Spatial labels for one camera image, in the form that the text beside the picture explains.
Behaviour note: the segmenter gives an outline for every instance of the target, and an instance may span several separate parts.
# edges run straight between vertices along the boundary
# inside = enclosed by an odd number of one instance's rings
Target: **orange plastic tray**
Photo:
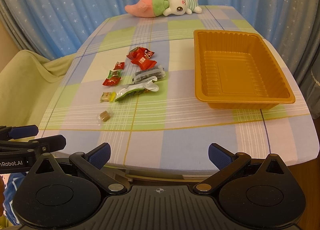
[[[295,102],[276,59],[254,33],[195,30],[196,97],[217,109],[270,109]]]

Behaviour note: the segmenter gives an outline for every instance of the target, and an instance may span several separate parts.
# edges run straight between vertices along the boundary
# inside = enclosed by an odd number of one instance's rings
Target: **plaid tablecloth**
[[[129,14],[105,20],[77,52],[68,73],[46,110],[38,137],[62,134],[66,154],[88,152],[111,145],[110,166],[179,174],[210,174],[217,168],[208,158],[208,146],[218,143],[233,153],[253,158],[278,153],[287,165],[317,157],[319,143],[303,96],[288,68],[266,41],[295,94],[296,102],[271,110],[217,110],[195,98],[195,29],[255,32],[233,8],[202,6],[201,14],[137,18]],[[155,52],[153,60],[167,73],[160,90],[100,103],[102,85],[117,61],[125,61],[121,84],[140,70],[126,58],[143,46]],[[103,125],[98,115],[112,109]]]

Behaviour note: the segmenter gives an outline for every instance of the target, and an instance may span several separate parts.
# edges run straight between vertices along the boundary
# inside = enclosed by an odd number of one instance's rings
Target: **plush toy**
[[[201,13],[202,8],[198,4],[198,0],[168,0],[169,7],[163,11],[163,15],[167,16],[171,13],[175,15],[192,14],[192,12]]]
[[[136,4],[126,5],[125,11],[138,17],[156,17],[169,7],[167,0],[139,0]]]
[[[136,4],[126,5],[125,11],[138,17],[156,17],[161,14],[167,16],[171,13],[175,15],[201,13],[202,9],[198,0],[139,0]]]

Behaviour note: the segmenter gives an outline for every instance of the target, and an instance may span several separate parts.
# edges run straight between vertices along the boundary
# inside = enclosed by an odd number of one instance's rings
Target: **silver bolt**
[[[196,189],[205,192],[209,191],[211,189],[211,186],[209,184],[201,183],[196,186]]]
[[[111,191],[120,191],[124,189],[124,186],[122,184],[119,183],[114,183],[108,186],[108,189],[110,189]]]

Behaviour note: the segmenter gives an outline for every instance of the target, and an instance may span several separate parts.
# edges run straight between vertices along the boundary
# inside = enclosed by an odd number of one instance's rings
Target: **tray rim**
[[[219,32],[219,33],[234,33],[234,34],[247,34],[250,36],[255,36],[258,38],[262,45],[265,47],[265,49],[268,51],[268,54],[271,56],[272,61],[276,65],[276,68],[280,72],[280,75],[282,76],[284,80],[284,84],[289,92],[288,98],[264,98],[264,97],[255,97],[255,100],[248,100],[246,97],[234,97],[234,99],[231,100],[223,100],[220,96],[217,97],[210,97],[206,96],[202,92],[202,87],[197,84],[197,81],[201,82],[201,65],[200,65],[200,58],[196,57],[197,52],[199,52],[199,45],[196,44],[196,40],[198,40],[198,34],[200,32]],[[293,94],[293,91],[288,83],[287,78],[285,77],[279,63],[277,62],[276,58],[273,56],[272,52],[270,51],[269,47],[266,45],[266,43],[263,41],[262,37],[256,33],[249,33],[249,32],[241,32],[241,31],[229,31],[229,30],[195,30],[193,32],[194,35],[194,45],[195,45],[195,95],[196,98],[199,101],[206,102],[206,103],[247,103],[247,104],[293,104],[295,102],[295,96]]]

